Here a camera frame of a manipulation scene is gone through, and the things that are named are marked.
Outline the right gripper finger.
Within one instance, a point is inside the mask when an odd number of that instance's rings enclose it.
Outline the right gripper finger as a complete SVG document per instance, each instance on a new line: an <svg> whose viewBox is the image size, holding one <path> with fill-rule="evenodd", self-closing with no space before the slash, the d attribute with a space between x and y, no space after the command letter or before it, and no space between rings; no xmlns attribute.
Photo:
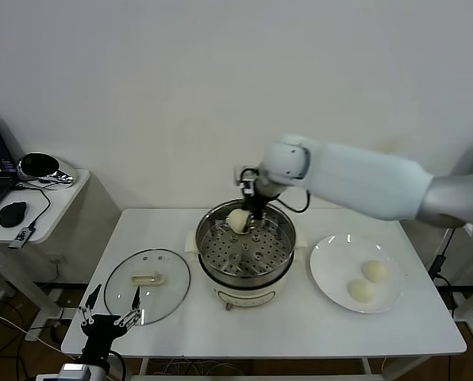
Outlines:
<svg viewBox="0 0 473 381"><path fill-rule="evenodd" d="M250 213L248 216L248 231L250 233L253 233L257 229L262 227L265 222L265 217L266 217L265 212L260 212L256 214Z"/></svg>

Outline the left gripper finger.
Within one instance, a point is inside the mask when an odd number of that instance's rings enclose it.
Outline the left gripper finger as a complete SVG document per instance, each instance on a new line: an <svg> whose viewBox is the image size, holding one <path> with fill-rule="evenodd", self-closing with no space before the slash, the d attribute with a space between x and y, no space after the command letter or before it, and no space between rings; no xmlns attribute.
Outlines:
<svg viewBox="0 0 473 381"><path fill-rule="evenodd" d="M90 325L94 323L92 317L92 310L98 300L98 295L101 290L101 284L98 284L95 289L89 294L85 303L79 306L79 314L81 316L81 325Z"/></svg>
<svg viewBox="0 0 473 381"><path fill-rule="evenodd" d="M141 315L142 309L140 307L140 286L138 286L133 296L130 311L120 316L114 322L114 325L121 328L132 328L141 320Z"/></svg>

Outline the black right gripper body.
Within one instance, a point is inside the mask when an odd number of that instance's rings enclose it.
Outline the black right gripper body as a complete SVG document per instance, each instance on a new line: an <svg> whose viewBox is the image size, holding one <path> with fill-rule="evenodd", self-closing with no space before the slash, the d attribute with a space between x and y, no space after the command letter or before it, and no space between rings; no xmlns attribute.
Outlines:
<svg viewBox="0 0 473 381"><path fill-rule="evenodd" d="M267 204L279 196L279 187L262 180L243 181L242 196L242 209L249 211L253 217L262 217Z"/></svg>

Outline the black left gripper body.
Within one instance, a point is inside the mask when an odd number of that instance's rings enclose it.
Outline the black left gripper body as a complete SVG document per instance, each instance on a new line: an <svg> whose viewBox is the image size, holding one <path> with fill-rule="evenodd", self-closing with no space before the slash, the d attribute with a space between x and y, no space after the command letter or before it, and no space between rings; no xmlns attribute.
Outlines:
<svg viewBox="0 0 473 381"><path fill-rule="evenodd" d="M123 337L136 324L135 314L95 314L84 318L81 328L87 341L80 356L81 364L106 363L113 342Z"/></svg>

